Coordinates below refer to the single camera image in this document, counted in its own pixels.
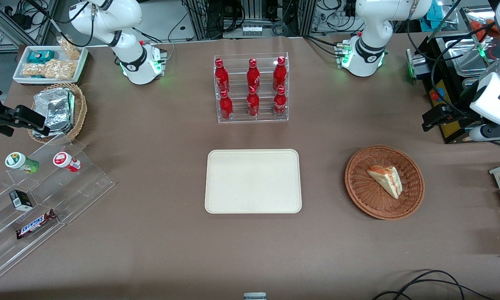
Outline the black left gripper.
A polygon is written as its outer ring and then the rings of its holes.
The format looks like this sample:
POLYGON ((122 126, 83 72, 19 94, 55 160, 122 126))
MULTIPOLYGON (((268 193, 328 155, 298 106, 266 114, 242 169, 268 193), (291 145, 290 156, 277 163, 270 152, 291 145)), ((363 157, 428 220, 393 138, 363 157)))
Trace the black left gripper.
POLYGON ((464 108, 451 108, 448 104, 439 104, 425 112, 422 118, 424 132, 430 131, 433 127, 461 120, 483 124, 483 118, 480 114, 474 112, 466 105, 464 108))

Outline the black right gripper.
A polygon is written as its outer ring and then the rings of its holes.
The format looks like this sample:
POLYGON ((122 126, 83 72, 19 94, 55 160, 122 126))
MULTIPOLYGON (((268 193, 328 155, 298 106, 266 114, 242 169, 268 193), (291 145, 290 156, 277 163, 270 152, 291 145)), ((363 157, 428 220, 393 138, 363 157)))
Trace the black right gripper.
POLYGON ((50 135, 50 128, 45 125, 45 121, 44 116, 24 105, 18 105, 14 109, 4 107, 0 110, 0 134, 12 137, 14 128, 26 128, 47 137, 50 135))

